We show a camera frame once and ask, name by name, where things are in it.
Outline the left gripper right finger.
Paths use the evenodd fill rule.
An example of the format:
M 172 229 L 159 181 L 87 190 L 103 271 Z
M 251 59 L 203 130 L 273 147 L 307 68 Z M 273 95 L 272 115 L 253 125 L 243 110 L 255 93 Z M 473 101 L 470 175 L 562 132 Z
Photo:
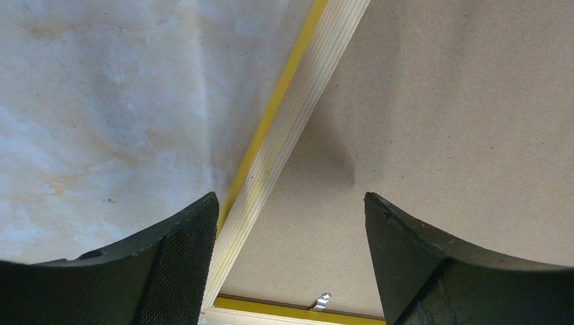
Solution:
M 572 324 L 573 268 L 505 255 L 364 197 L 388 324 Z

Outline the brown cardboard backing board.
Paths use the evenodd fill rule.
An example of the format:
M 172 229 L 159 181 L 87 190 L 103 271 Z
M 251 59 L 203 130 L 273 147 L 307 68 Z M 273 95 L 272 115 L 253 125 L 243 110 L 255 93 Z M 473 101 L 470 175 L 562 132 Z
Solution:
M 363 198 L 573 264 L 573 2 L 372 1 L 222 295 L 380 317 Z

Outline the yellow wooden picture frame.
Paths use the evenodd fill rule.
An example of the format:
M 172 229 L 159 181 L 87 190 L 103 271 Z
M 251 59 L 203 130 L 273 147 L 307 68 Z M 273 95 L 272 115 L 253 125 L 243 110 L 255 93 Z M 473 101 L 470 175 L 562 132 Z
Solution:
M 220 299 L 219 293 L 368 5 L 313 2 L 221 205 L 202 319 L 307 323 L 306 318 L 273 315 L 263 307 Z

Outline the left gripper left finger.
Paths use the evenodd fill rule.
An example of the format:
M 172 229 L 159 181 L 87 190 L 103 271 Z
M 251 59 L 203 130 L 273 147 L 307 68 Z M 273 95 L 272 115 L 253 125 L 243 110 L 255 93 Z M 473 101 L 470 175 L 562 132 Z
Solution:
M 1 262 L 2 324 L 197 324 L 217 233 L 208 193 L 74 260 Z

